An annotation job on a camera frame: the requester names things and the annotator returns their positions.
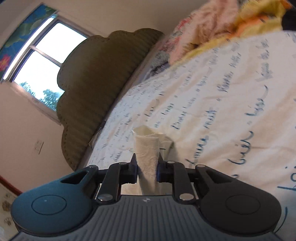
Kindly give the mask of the colourful floral blanket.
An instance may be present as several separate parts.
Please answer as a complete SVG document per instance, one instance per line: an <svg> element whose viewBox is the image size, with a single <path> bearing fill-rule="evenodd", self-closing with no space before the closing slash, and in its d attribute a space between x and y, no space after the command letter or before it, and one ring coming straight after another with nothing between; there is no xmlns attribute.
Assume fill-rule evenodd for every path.
<svg viewBox="0 0 296 241"><path fill-rule="evenodd" d="M145 78L226 42L280 30L295 31L295 1L207 1L163 40Z"/></svg>

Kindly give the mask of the white wardrobe with flower stickers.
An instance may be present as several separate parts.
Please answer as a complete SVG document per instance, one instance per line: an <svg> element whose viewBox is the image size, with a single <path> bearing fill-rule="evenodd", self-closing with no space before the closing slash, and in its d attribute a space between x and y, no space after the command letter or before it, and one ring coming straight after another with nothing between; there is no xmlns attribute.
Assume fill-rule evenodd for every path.
<svg viewBox="0 0 296 241"><path fill-rule="evenodd" d="M11 205L16 199L16 195L10 192L3 184L0 186L0 238L10 240L18 230L11 217Z"/></svg>

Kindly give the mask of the white double wall socket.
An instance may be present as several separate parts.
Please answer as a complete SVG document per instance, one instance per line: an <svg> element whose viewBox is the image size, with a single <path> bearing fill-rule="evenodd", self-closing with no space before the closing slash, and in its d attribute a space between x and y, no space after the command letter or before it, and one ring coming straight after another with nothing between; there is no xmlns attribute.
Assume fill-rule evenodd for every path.
<svg viewBox="0 0 296 241"><path fill-rule="evenodd" d="M43 145L44 145L44 141L37 140L34 144L34 149L33 149L34 152L39 155L42 150Z"/></svg>

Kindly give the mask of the brown wooden door frame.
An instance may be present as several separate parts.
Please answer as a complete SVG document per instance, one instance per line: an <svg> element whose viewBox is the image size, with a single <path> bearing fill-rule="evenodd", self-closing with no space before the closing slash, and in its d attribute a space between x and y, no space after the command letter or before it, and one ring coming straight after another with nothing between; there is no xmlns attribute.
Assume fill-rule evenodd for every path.
<svg viewBox="0 0 296 241"><path fill-rule="evenodd" d="M10 184L10 182L8 182L7 180L5 180L5 178L3 178L2 176L0 176L0 183L6 187L6 189L8 189L10 192L14 193L16 196L19 196L22 194L22 192L20 190L18 190L15 186L13 186L12 184Z"/></svg>

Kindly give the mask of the pink crumpled garment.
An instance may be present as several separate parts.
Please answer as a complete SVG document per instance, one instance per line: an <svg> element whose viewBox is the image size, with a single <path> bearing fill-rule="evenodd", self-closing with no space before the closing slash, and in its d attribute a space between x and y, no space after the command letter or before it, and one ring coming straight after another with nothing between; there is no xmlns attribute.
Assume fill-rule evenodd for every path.
<svg viewBox="0 0 296 241"><path fill-rule="evenodd" d="M187 53L231 30L238 14L237 1L207 1L190 13L190 19L170 52L169 64L180 61Z"/></svg>

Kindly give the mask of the cream pants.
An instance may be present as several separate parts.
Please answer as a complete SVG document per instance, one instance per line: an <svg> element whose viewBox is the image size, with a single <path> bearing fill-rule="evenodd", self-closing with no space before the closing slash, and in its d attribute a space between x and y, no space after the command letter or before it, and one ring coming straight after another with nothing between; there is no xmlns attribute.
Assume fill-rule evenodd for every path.
<svg viewBox="0 0 296 241"><path fill-rule="evenodd" d="M168 195L171 194L169 183L157 181L159 157L166 160L174 142L163 133L156 133L147 126L138 126L132 130L134 152L138 166L138 181L130 187L131 195Z"/></svg>

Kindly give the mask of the olive cloud-shaped headboard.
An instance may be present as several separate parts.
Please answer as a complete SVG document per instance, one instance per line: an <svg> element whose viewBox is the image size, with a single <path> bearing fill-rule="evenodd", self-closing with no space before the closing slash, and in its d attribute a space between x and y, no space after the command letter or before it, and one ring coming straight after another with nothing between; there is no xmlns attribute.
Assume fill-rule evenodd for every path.
<svg viewBox="0 0 296 241"><path fill-rule="evenodd" d="M114 31L108 37L94 35L62 63L57 84L64 93L56 113L64 127L62 153L73 171L128 80L162 35L150 28Z"/></svg>

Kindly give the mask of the white script-print bedspread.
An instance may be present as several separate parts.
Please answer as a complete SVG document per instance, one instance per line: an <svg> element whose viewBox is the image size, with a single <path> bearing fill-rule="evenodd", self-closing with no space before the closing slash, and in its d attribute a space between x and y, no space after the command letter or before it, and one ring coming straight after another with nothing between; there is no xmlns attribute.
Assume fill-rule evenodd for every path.
<svg viewBox="0 0 296 241"><path fill-rule="evenodd" d="M295 240L295 32L211 49L132 87L110 113L88 164L134 152L147 126L173 142L167 160L204 164L274 195L276 234Z"/></svg>

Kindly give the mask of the blue floral curtain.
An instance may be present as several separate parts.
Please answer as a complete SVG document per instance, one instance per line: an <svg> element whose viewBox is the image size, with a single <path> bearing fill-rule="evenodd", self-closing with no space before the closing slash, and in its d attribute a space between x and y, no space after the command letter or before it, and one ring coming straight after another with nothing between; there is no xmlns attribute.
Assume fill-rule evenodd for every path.
<svg viewBox="0 0 296 241"><path fill-rule="evenodd" d="M33 33L57 10L40 4L14 30L1 47L1 79L9 66Z"/></svg>

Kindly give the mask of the window with white frame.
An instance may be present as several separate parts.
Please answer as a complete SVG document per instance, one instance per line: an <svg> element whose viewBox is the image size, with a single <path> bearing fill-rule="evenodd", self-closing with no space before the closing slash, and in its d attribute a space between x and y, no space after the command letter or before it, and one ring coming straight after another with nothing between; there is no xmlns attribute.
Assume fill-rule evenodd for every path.
<svg viewBox="0 0 296 241"><path fill-rule="evenodd" d="M27 40L1 82L57 123L57 102L64 93L57 84L58 72L72 50L91 35L56 11Z"/></svg>

